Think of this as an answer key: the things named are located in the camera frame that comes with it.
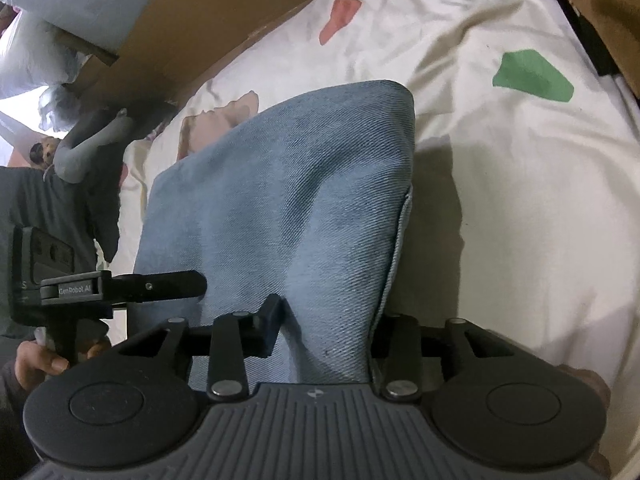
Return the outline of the person left hand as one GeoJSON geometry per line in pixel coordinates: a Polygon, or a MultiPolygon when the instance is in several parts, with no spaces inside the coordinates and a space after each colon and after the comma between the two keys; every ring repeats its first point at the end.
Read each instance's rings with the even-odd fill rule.
{"type": "MultiPolygon", "coordinates": [[[[79,354],[92,359],[112,348],[106,335],[81,340],[77,343],[79,354]]],[[[32,392],[47,376],[58,376],[70,367],[70,363],[54,351],[40,346],[37,341],[23,341],[17,347],[14,360],[14,375],[17,383],[26,392],[32,392]]]]}

